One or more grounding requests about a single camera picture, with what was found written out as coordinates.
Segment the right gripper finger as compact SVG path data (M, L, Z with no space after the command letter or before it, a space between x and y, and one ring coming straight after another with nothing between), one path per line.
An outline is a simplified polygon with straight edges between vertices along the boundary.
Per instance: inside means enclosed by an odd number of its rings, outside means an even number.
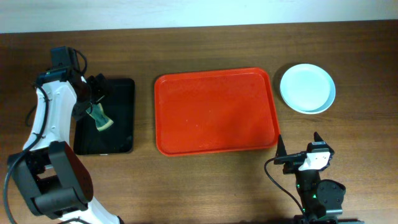
M283 164L286 161L287 151L282 139L282 135L278 136L277 150L274 157L274 164Z
M325 144L325 141L321 138L321 136L317 132L314 132L313 138L314 138L313 144Z

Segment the green stained sponge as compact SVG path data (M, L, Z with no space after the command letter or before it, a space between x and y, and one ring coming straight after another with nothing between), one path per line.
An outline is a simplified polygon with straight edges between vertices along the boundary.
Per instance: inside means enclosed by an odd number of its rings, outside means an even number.
M94 119L98 131L104 131L114 124L114 121L105 114L101 103L93 104L86 112Z

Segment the light blue plate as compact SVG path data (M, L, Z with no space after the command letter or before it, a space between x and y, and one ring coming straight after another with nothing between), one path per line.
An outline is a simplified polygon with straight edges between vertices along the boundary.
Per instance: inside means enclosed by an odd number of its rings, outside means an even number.
M336 97L336 86L331 75L309 63L287 69L280 80L279 91L287 106L303 110L331 106Z

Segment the white plate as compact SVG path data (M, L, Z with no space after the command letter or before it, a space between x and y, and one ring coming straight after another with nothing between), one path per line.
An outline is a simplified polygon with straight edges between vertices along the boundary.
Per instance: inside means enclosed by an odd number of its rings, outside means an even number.
M329 107L330 106L328 106L328 105L323 105L323 106L321 106L319 108L316 108L314 110L303 110L302 108L299 108L299 107L292 107L292 109L294 111L297 111L297 112L302 113L302 114L319 114L319 113L322 113L322 112L326 111Z

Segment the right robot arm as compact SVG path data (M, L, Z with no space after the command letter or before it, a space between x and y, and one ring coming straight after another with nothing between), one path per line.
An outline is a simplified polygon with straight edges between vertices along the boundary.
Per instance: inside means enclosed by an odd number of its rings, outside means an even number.
M335 152L317 132L313 137L305 151L288 154L282 136L278 136L276 154L271 159L275 165L283 165L283 174L295 176L300 197L295 203L302 213L294 216L294 223L361 223L361 220L338 219L343 213L346 187L320 178L320 172L329 167Z

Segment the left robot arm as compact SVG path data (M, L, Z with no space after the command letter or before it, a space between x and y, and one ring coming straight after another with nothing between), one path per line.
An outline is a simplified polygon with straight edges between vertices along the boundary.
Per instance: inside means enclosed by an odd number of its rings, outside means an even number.
M3 200L8 219L15 223L8 202L9 181L17 185L28 209L62 223L122 223L93 195L89 172L69 145L70 120L80 102L91 100L91 87L78 71L48 71L34 83L37 108L22 152L7 159Z

